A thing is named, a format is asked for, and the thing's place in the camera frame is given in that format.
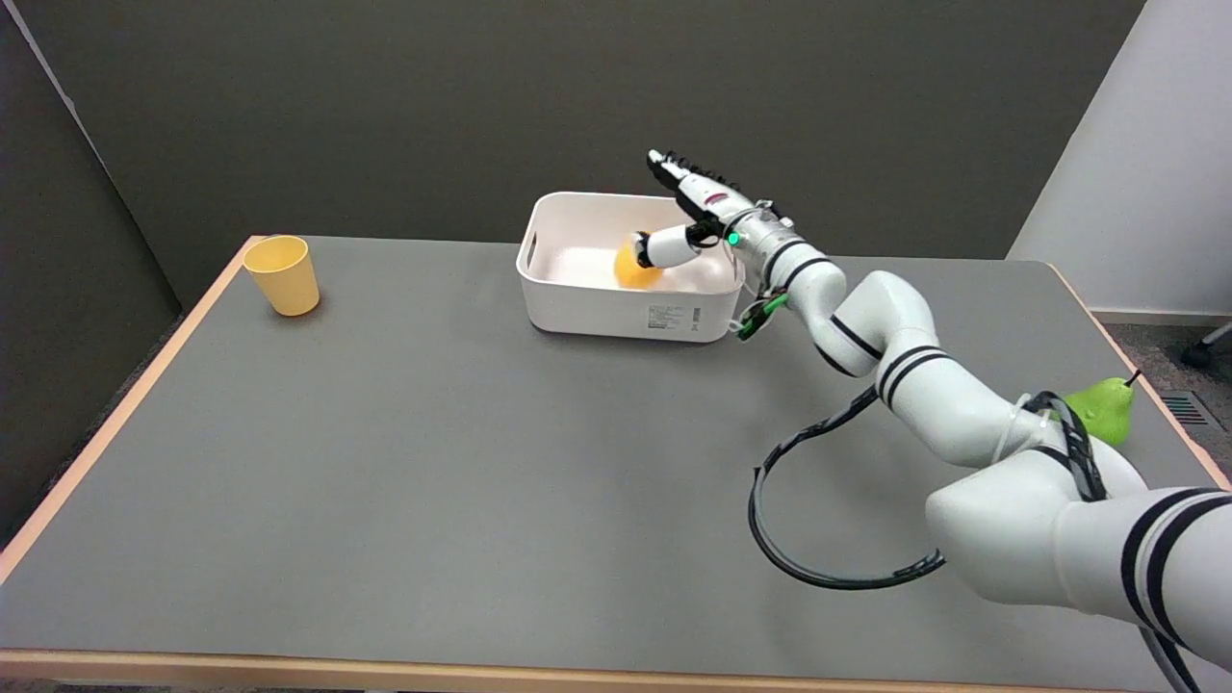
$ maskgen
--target white plastic box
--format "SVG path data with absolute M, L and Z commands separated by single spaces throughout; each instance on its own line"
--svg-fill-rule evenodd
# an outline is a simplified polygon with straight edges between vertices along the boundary
M 548 332 L 674 342 L 723 337 L 744 284 L 744 268 L 726 243 L 664 270 L 649 290 L 616 284 L 616 252 L 633 232 L 681 223 L 691 219 L 671 197 L 545 195 L 517 253 L 531 322 Z

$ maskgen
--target wooden table edge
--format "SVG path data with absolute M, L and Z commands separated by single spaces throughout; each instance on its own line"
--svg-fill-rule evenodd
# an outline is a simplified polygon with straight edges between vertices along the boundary
M 1104 335 L 1104 339 L 1106 339 L 1108 343 L 1112 346 L 1112 350 L 1116 351 L 1116 355 L 1120 356 L 1122 361 L 1125 361 L 1126 366 L 1129 366 L 1130 372 L 1136 371 L 1138 366 L 1130 360 L 1130 358 L 1125 354 L 1124 350 L 1121 350 L 1121 345 L 1117 344 L 1115 339 L 1112 339 L 1112 335 L 1108 333 L 1103 323 L 1095 319 L 1095 316 L 1087 307 L 1087 303 L 1083 303 L 1082 298 L 1078 297 L 1078 292 L 1074 291 L 1073 285 L 1069 284 L 1069 280 L 1066 279 L 1066 275 L 1061 274 L 1061 270 L 1058 270 L 1056 265 L 1053 265 L 1052 263 L 1045 263 L 1045 264 L 1052 268 L 1052 271 L 1056 273 L 1057 277 L 1061 280 L 1061 284 L 1066 285 L 1066 289 L 1069 290 L 1069 293 L 1074 297 L 1074 301 L 1077 301 L 1078 305 L 1082 306 L 1082 310 L 1087 313 L 1087 317 L 1090 318 L 1090 322 L 1095 323 L 1095 327 L 1099 329 L 1099 333 Z M 1149 379 L 1146 375 L 1142 375 L 1141 377 L 1138 377 L 1137 382 L 1142 385 L 1142 391 L 1147 393 L 1147 397 L 1149 397 L 1151 401 L 1154 402 L 1156 407 L 1158 407 L 1159 411 L 1163 412 L 1163 418 L 1168 419 L 1168 423 L 1170 423 L 1172 427 L 1177 429 L 1177 434 L 1180 435 L 1180 439 L 1185 441 L 1185 445 L 1189 446 L 1189 450 L 1194 453 L 1194 456 L 1198 457 L 1199 462 L 1201 462 L 1202 467 L 1206 470 L 1206 474 L 1210 475 L 1211 480 L 1215 481 L 1215 483 L 1218 485 L 1220 488 L 1223 488 L 1226 491 L 1232 491 L 1232 483 L 1228 482 L 1227 475 L 1225 475 L 1223 470 L 1221 470 L 1220 466 L 1215 462 L 1215 459 L 1211 457 L 1211 454 L 1206 451 L 1206 448 L 1202 448 L 1201 445 L 1195 443 L 1194 439 L 1189 437 L 1189 433 L 1184 428 L 1181 428 L 1180 423 L 1177 420 L 1177 417 L 1172 416 L 1172 412 L 1168 411 L 1168 406 L 1164 404 L 1163 400 L 1159 398 L 1159 393 L 1156 392 L 1156 388 L 1153 385 L 1151 385 Z
M 55 482 L 47 498 L 0 552 L 0 586 L 12 573 L 26 552 L 64 506 L 95 461 L 107 449 L 116 434 L 137 409 L 158 379 L 175 359 L 201 321 L 239 274 L 244 253 L 264 237 L 250 237 L 218 275 L 209 290 L 193 306 L 150 365 L 137 379 L 111 412 L 99 432 Z M 1137 366 L 1104 329 L 1078 292 L 1053 266 L 1048 268 L 1095 324 L 1112 350 L 1132 371 Z M 1172 423 L 1211 478 L 1222 488 L 1232 488 L 1205 448 L 1196 444 L 1164 406 L 1154 387 L 1140 377 L 1142 390 Z M 816 691 L 823 693 L 1044 693 L 1056 688 L 1013 686 L 982 686 L 893 681 L 839 681 L 812 678 L 775 678 L 745 676 L 668 675 L 643 672 L 612 672 L 589 670 L 547 670 L 522 667 L 488 667 L 462 665 L 420 665 L 405 662 L 370 662 L 354 660 L 319 660 L 272 656 L 185 655 L 92 652 L 75 650 L 0 650 L 0 676 L 20 678 L 91 679 L 148 682 L 188 686 L 266 686 L 287 688 L 361 688 L 393 691 L 441 691 L 442 693 L 623 693 L 627 691 L 686 692 L 705 689 L 707 693 L 754 693 L 761 691 Z
M 180 353 L 181 348 L 184 348 L 188 337 L 191 337 L 193 330 L 197 329 L 201 321 L 206 318 L 206 313 L 209 312 L 209 308 L 212 308 L 214 302 L 218 301 L 218 297 L 222 296 L 223 290 L 227 289 L 227 285 L 230 284 L 232 279 L 235 277 L 240 268 L 244 265 L 244 253 L 246 253 L 248 249 L 261 238 L 264 237 L 254 236 L 244 242 L 244 245 L 241 245 L 239 252 L 235 253 L 235 256 L 233 256 L 230 261 L 227 263 L 227 266 L 223 268 L 218 279 L 209 285 L 209 290 L 207 290 L 205 296 L 201 297 L 201 301 L 197 301 L 197 305 L 192 307 L 192 311 L 190 311 L 184 318 L 180 327 L 176 328 L 175 333 L 171 334 L 171 338 L 166 340 L 165 345 L 163 345 L 163 349 L 159 350 L 153 360 L 150 360 L 150 365 L 137 379 L 137 382 L 134 382 L 128 392 L 124 393 L 120 404 L 117 404 L 115 411 L 112 411 L 107 419 L 102 422 L 102 425 L 99 427 L 99 432 L 94 434 L 94 438 L 90 439 L 76 459 L 73 460 L 73 464 L 70 464 L 69 469 L 65 470 L 64 476 L 62 476 L 59 481 L 52 486 L 51 492 L 48 492 L 47 497 L 43 498 L 37 508 L 34 508 L 34 513 L 30 515 L 30 519 L 26 520 L 21 529 L 17 530 L 12 541 L 5 546 L 4 551 L 0 551 L 0 584 L 4 584 L 4 582 L 9 580 L 14 568 L 17 567 L 17 564 L 21 562 L 21 559 L 26 556 L 26 552 L 30 551 L 30 547 L 33 546 L 34 541 L 38 539 L 38 535 L 47 529 L 47 525 L 51 524 L 55 513 L 64 507 L 64 503 L 69 499 L 69 496 L 73 494 L 73 491 L 75 491 L 78 485 L 81 483 L 85 475 L 90 472 L 90 469 L 102 455 L 103 450 L 107 449 L 107 445 L 110 445 L 116 438 L 116 434 L 120 433 L 120 429 L 123 428 L 124 423 L 128 422 L 128 417 L 133 414 L 137 406 L 142 403 L 145 395 L 149 393 L 150 388 L 154 387 L 154 383 L 158 382 L 163 371 L 166 370 L 166 367 L 171 364 L 171 360 L 175 359 L 175 355 Z
M 441 693 L 1057 693 L 1056 688 L 756 676 L 419 665 L 301 657 L 0 650 L 0 676 Z

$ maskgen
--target gray table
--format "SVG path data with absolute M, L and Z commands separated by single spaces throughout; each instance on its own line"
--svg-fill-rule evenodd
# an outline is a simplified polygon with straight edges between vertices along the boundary
M 320 307 L 276 317 L 233 263 L 6 552 L 0 675 L 1163 689 L 1129 625 L 986 603 L 946 570 L 825 592 L 758 552 L 752 469 L 865 385 L 795 319 L 745 345 L 546 334 L 511 245 L 309 243 Z M 912 281 L 947 350 L 1005 396 L 1127 372 L 1046 265 L 837 261 L 853 285 Z M 1124 451 L 1153 486 L 1212 483 L 1149 397 Z M 930 546 L 924 498 L 962 474 L 876 407 L 784 462 L 770 522 L 816 564 L 899 565 Z

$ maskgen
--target yellow cup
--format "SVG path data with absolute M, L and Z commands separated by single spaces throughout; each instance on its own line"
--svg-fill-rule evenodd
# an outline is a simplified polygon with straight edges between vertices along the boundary
M 244 253 L 244 269 L 283 316 L 302 316 L 320 302 L 308 243 L 298 236 L 271 236 L 256 243 Z

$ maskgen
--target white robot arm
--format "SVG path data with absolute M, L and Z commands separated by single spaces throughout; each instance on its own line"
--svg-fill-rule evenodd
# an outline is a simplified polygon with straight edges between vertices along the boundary
M 925 506 L 941 554 L 975 592 L 1138 625 L 1179 691 L 1196 686 L 1175 645 L 1232 670 L 1232 589 L 1221 577 L 1232 567 L 1232 494 L 1147 490 L 1098 439 L 1089 441 L 1094 469 L 1077 474 L 1067 450 L 1085 440 L 1047 412 L 1007 402 L 947 355 L 928 302 L 907 281 L 875 271 L 848 293 L 843 270 L 772 203 L 753 202 L 671 153 L 652 150 L 647 163 L 696 224 L 692 233 L 643 237 L 650 258 L 670 259 L 643 266 L 691 259 L 710 231 L 760 281 L 760 296 L 786 296 L 832 367 L 875 374 L 876 396 L 929 449 L 978 469 Z

